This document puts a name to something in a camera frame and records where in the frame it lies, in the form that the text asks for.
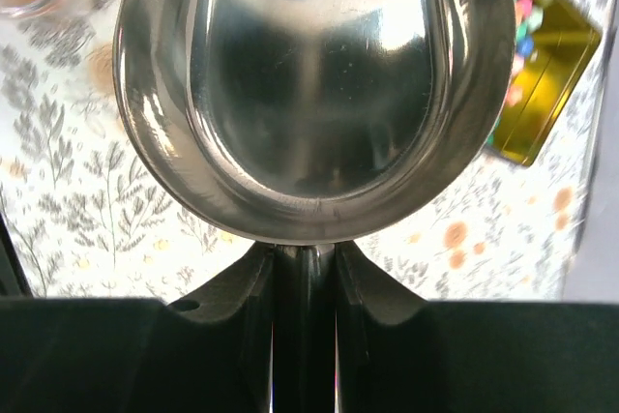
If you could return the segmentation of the metal scoop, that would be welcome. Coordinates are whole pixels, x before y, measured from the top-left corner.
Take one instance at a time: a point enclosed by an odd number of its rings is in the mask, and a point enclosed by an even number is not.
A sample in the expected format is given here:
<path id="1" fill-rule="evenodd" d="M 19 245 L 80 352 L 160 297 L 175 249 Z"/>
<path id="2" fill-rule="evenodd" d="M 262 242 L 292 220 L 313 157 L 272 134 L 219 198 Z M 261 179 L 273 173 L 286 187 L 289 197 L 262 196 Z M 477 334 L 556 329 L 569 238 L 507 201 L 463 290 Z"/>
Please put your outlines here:
<path id="1" fill-rule="evenodd" d="M 122 0 L 113 77 L 182 206 L 274 253 L 277 412 L 335 406 L 335 256 L 423 208 L 486 144 L 514 0 Z"/>

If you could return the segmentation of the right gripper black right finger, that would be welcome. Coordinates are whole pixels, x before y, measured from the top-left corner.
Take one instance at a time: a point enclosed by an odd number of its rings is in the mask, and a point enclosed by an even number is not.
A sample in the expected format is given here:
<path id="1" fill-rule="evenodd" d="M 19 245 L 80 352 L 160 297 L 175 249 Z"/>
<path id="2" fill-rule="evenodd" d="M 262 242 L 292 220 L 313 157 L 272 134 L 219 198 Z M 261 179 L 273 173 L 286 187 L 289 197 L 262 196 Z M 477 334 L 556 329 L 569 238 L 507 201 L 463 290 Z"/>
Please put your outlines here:
<path id="1" fill-rule="evenodd" d="M 618 309 L 427 301 L 337 245 L 344 412 L 614 412 Z"/>

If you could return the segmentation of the dark tin of star candies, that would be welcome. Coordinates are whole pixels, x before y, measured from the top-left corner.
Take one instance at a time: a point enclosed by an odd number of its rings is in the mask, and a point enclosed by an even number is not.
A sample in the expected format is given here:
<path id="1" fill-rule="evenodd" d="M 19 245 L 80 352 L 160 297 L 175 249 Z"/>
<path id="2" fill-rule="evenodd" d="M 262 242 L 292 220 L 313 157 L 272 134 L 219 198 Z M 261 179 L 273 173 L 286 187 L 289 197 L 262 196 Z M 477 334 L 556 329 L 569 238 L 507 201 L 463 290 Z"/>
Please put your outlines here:
<path id="1" fill-rule="evenodd" d="M 514 1 L 512 80 L 486 147 L 528 167 L 539 156 L 602 34 L 572 0 Z"/>

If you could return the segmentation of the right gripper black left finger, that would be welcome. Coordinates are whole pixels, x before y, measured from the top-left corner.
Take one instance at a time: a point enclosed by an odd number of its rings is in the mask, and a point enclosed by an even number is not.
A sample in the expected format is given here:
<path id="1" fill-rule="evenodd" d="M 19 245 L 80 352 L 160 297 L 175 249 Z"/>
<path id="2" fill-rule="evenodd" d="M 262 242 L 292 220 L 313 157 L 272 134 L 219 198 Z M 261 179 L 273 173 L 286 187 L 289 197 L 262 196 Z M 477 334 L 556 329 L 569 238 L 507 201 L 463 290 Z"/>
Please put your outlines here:
<path id="1" fill-rule="evenodd" d="M 171 304 L 1 302 L 5 412 L 266 412 L 272 255 L 254 245 Z"/>

